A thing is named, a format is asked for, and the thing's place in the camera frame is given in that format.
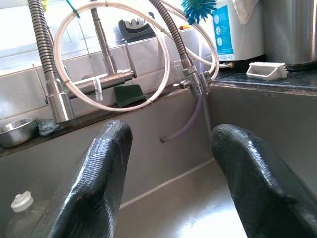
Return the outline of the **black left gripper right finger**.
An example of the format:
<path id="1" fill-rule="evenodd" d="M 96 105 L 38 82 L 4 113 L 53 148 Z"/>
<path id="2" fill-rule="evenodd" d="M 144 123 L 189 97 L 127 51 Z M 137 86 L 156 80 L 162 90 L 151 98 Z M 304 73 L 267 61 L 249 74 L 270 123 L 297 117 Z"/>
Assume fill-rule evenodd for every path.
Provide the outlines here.
<path id="1" fill-rule="evenodd" d="M 248 237 L 316 237 L 317 198 L 271 145 L 222 124 L 212 131 L 211 149 Z"/>

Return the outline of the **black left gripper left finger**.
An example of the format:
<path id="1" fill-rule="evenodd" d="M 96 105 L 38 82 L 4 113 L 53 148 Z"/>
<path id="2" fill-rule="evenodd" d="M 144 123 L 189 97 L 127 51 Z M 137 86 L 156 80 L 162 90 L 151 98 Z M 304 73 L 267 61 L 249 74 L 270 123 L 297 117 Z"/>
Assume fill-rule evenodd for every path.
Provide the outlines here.
<path id="1" fill-rule="evenodd" d="M 31 237 L 113 237 L 132 141 L 126 122 L 106 123 L 57 187 Z"/>

